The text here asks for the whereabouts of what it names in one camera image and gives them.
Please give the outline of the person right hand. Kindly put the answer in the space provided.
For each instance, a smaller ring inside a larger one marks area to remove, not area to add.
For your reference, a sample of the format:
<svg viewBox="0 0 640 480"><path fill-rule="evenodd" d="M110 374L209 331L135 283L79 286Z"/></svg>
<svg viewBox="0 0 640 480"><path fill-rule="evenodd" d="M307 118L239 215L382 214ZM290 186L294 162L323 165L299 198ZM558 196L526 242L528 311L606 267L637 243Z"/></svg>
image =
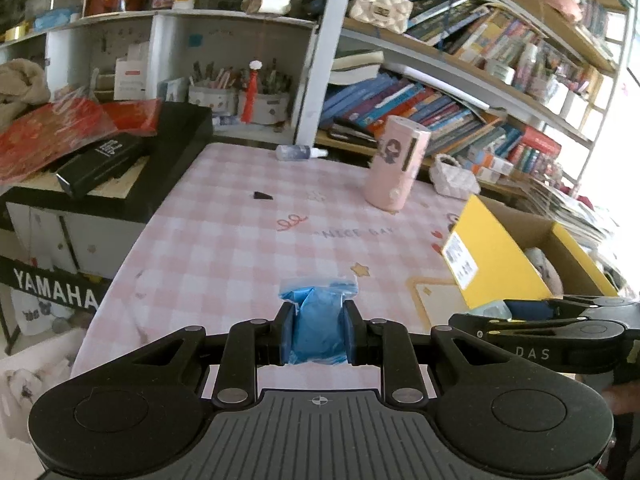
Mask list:
<svg viewBox="0 0 640 480"><path fill-rule="evenodd" d="M640 412L640 384L638 382L606 388L602 391L602 398L614 415Z"/></svg>

